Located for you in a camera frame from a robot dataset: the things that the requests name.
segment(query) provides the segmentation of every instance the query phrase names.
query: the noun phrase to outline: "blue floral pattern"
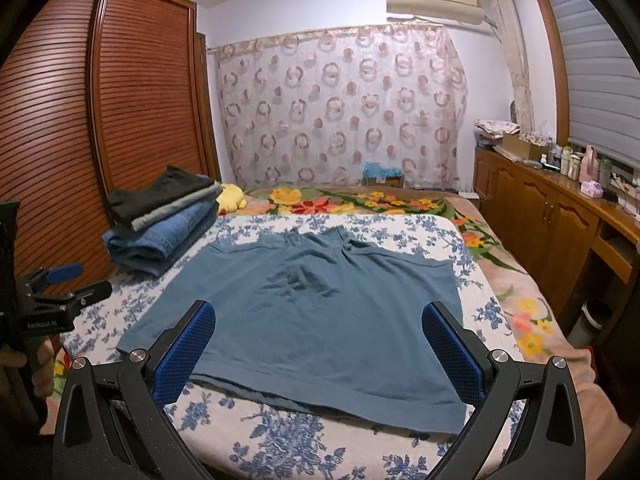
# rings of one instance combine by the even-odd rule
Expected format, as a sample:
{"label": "blue floral pattern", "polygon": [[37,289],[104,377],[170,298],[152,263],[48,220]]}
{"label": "blue floral pattern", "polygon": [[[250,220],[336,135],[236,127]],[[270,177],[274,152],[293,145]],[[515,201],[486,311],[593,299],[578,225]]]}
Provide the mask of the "blue floral pattern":
{"label": "blue floral pattern", "polygon": [[[341,225],[362,241],[386,249],[450,260],[458,279],[463,324],[490,348],[503,348],[522,360],[484,274],[457,229],[433,215],[226,216],[162,277],[116,273],[113,294],[82,311],[76,330],[61,336],[72,356],[94,364],[119,359],[115,346],[153,304],[167,284],[204,245],[235,245],[261,235],[298,228],[322,232]],[[518,401],[484,472],[497,467],[522,414]],[[175,404],[164,408],[185,443],[203,462],[234,476],[256,479],[424,480],[453,438],[414,433],[350,417],[292,413],[202,384],[187,383]]]}

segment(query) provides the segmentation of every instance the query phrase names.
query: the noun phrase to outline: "window blind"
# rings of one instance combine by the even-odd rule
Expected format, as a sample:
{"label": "window blind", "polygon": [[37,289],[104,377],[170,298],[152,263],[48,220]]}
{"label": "window blind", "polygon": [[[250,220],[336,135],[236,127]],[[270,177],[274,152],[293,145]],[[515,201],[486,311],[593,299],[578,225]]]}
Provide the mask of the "window blind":
{"label": "window blind", "polygon": [[569,85],[569,142],[640,169],[640,74],[589,0],[550,0]]}

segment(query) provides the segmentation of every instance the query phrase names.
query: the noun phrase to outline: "wooden wardrobe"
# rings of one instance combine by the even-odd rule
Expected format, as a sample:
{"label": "wooden wardrobe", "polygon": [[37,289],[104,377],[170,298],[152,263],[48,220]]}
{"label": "wooden wardrobe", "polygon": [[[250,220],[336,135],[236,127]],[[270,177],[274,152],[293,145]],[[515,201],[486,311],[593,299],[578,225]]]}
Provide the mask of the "wooden wardrobe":
{"label": "wooden wardrobe", "polygon": [[0,201],[20,200],[16,272],[112,272],[106,195],[168,164],[218,178],[202,35],[188,0],[51,0],[0,70]]}

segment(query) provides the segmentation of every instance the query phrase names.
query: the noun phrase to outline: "pink tissue box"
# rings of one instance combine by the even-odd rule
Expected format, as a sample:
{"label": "pink tissue box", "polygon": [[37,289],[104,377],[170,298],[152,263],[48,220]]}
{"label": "pink tissue box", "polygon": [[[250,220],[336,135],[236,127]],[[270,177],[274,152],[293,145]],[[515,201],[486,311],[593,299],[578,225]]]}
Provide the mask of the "pink tissue box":
{"label": "pink tissue box", "polygon": [[603,191],[595,180],[584,181],[580,186],[580,192],[591,198],[602,198]]}

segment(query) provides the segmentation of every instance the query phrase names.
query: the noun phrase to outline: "stack of folded clothes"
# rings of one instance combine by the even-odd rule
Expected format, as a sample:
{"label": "stack of folded clothes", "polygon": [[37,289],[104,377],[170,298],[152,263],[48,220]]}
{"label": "stack of folded clothes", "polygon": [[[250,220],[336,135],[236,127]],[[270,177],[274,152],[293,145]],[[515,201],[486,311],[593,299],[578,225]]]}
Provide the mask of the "stack of folded clothes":
{"label": "stack of folded clothes", "polygon": [[209,177],[173,166],[146,189],[114,189],[107,202],[118,225],[102,235],[111,263],[161,276],[213,225],[221,192]]}

